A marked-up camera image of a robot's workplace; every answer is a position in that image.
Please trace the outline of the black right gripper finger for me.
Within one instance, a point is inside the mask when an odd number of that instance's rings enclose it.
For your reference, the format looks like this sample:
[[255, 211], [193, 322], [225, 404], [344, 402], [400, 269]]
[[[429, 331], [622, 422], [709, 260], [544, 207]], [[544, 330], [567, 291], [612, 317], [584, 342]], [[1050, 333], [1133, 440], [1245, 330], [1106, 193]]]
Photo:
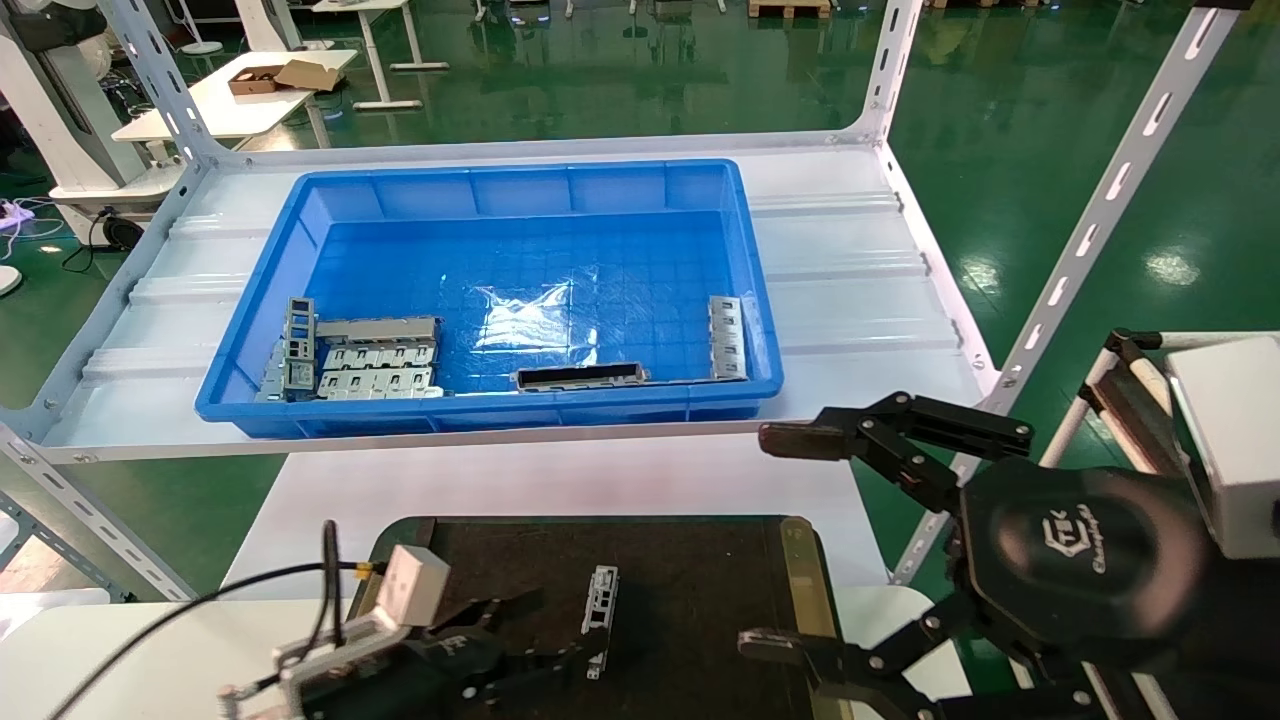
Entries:
[[931, 512], [955, 512], [960, 484], [925, 447], [998, 461], [1028, 457], [1033, 438], [1023, 421], [906, 392], [868, 407], [824, 407], [812, 421], [764, 423], [758, 430], [762, 451], [773, 457], [856, 459]]

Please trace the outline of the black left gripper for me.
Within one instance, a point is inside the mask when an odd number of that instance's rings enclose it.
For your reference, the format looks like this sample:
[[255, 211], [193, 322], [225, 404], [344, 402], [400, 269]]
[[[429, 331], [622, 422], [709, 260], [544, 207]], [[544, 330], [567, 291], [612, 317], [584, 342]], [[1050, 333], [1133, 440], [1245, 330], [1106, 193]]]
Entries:
[[444, 719], [465, 701], [499, 703], [566, 687], [586, 675], [591, 639], [554, 652], [508, 653], [494, 635], [544, 600], [544, 589], [470, 600], [430, 632], [376, 633], [306, 661], [298, 666], [298, 717]]

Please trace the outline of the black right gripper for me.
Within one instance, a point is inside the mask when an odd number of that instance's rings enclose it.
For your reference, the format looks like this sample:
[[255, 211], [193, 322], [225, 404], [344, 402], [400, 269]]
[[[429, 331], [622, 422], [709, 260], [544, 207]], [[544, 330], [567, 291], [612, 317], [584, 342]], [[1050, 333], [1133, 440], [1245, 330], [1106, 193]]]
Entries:
[[883, 719], [1098, 719], [1080, 684], [931, 700], [908, 669], [965, 629], [1069, 664], [1152, 676], [1181, 719], [1277, 716], [1277, 560], [1230, 559], [1187, 484], [1019, 457], [957, 493], [956, 591], [873, 648], [754, 628], [748, 657], [804, 670], [818, 696]]

